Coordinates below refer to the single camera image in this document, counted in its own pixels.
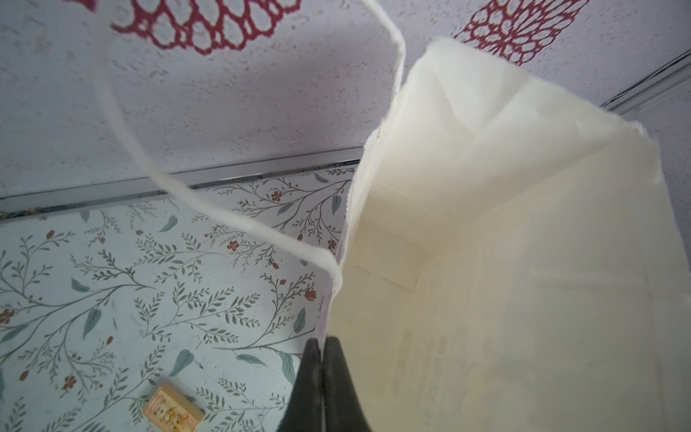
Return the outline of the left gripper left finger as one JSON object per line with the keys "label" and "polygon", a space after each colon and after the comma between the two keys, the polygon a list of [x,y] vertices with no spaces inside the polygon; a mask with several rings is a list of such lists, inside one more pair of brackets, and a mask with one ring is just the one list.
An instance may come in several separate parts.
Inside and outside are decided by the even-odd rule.
{"label": "left gripper left finger", "polygon": [[323,364],[318,340],[304,347],[302,361],[278,432],[322,431]]}

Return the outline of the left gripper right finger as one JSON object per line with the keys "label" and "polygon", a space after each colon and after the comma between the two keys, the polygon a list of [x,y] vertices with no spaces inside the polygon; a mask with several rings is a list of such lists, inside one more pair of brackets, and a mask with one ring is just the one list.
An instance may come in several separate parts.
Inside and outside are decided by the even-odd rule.
{"label": "left gripper right finger", "polygon": [[348,370],[343,347],[327,337],[323,351],[324,430],[371,432]]}

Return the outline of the white paper bag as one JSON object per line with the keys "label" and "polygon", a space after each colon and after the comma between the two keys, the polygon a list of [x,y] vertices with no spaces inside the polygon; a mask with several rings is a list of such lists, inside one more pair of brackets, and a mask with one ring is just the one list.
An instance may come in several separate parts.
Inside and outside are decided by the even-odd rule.
{"label": "white paper bag", "polygon": [[327,272],[311,338],[340,341],[372,431],[687,431],[690,270],[660,150],[628,122],[449,38],[412,69],[363,149],[330,252],[222,209],[115,136],[196,211]]}

